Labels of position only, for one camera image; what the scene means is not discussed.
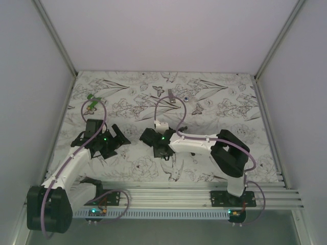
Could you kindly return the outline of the black fuse box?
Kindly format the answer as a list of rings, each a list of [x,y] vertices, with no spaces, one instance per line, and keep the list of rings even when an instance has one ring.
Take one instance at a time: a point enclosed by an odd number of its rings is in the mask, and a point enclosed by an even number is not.
[[[139,140],[147,146],[152,147],[156,138],[156,134],[157,133],[154,129],[146,128],[140,136]]]

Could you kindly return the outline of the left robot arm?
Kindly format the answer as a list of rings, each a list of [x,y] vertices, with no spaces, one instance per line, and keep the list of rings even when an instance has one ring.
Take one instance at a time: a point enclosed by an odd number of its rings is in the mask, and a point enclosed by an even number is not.
[[[91,206],[89,222],[104,217],[108,206],[117,206],[123,191],[104,189],[100,180],[85,177],[78,180],[80,171],[96,157],[108,159],[116,150],[130,144],[116,124],[112,136],[107,124],[100,119],[88,119],[85,130],[71,143],[64,161],[39,186],[27,193],[27,227],[43,233],[65,233],[76,211]]]

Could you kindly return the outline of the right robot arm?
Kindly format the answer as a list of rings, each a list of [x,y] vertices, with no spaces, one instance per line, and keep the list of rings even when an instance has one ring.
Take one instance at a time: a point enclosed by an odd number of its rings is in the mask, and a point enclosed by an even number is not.
[[[239,206],[245,200],[244,167],[250,157],[250,149],[228,130],[216,135],[192,135],[168,129],[164,133],[147,128],[148,139],[143,142],[153,148],[155,158],[168,160],[176,153],[192,153],[212,157],[214,166],[227,180],[227,202]]]

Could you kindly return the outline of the green plastic connector part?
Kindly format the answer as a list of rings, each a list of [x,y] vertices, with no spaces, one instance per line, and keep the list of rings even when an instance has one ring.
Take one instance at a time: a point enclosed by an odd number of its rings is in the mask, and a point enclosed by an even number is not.
[[[94,110],[96,104],[101,101],[100,97],[95,97],[93,94],[89,94],[87,99],[90,101],[90,104],[87,106],[88,111]]]

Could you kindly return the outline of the floral patterned table mat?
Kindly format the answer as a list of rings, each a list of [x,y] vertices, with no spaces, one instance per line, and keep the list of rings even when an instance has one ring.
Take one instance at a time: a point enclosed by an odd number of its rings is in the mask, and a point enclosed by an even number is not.
[[[171,89],[176,103],[169,101]],[[89,94],[101,101],[87,110]],[[96,157],[79,173],[102,181],[211,182],[219,170],[209,156],[181,153],[164,161],[154,158],[139,138],[154,119],[171,128],[182,124],[187,133],[217,134],[231,131],[249,148],[247,178],[276,182],[278,173],[248,74],[189,72],[80,72],[72,92],[48,174],[64,161],[71,142],[85,129],[86,119],[106,119],[116,124],[131,142],[117,155]]]

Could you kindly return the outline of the left small circuit board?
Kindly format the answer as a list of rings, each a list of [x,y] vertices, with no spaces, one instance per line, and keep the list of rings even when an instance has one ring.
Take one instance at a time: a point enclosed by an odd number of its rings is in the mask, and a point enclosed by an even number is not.
[[[91,208],[87,212],[86,221],[91,223],[98,223],[106,216],[106,210]]]

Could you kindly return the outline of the small circuit board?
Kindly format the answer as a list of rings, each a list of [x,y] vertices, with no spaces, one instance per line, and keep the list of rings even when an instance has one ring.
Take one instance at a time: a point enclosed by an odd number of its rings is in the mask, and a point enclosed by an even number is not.
[[[91,223],[98,223],[106,216],[106,210],[91,208],[87,212],[86,221]]]
[[[246,219],[245,210],[229,210],[229,222],[235,224],[242,224]]]

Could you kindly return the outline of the right small circuit board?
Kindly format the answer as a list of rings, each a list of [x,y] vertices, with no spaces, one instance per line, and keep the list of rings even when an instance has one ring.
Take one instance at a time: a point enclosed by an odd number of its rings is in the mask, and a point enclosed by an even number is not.
[[[229,222],[235,224],[242,224],[246,219],[245,210],[229,210]]]

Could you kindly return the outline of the grey metal bracket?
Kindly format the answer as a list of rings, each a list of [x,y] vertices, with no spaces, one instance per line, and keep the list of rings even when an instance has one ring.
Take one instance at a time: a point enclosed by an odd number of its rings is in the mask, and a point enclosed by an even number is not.
[[[175,104],[176,103],[175,96],[173,95],[171,89],[168,90],[168,97],[169,97],[170,103],[172,103],[172,104]]]

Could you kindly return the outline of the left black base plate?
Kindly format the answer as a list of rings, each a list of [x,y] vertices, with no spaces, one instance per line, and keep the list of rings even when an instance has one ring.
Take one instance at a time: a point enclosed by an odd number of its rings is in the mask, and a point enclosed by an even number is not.
[[[120,196],[121,193],[119,191],[107,193],[105,196],[96,199],[95,201],[87,202],[85,206],[118,206],[120,203]]]

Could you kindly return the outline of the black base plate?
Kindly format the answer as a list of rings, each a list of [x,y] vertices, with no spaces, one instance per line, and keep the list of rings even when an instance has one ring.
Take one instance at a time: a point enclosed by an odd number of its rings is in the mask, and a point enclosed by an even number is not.
[[[121,193],[119,191],[107,193],[105,196],[96,199],[95,201],[87,202],[85,206],[118,206],[120,203],[120,196]]]
[[[256,207],[253,191],[244,191],[240,197],[229,194],[227,191],[211,191],[212,207]]]

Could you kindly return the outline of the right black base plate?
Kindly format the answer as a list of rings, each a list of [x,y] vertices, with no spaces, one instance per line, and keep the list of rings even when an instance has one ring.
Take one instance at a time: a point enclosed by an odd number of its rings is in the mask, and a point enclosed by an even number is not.
[[[229,194],[227,191],[211,191],[212,207],[256,207],[253,191],[244,191],[240,197]]]

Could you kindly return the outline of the aluminium front rail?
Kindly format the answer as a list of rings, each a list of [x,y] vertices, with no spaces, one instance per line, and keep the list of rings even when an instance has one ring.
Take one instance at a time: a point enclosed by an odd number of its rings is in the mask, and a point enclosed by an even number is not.
[[[247,190],[253,191],[258,210],[266,201],[268,210],[304,209],[298,190],[287,189],[283,182],[260,183],[265,197],[259,188],[249,184]],[[116,187],[128,193],[132,208],[200,208],[211,207],[211,191],[225,191],[224,183],[131,183]]]

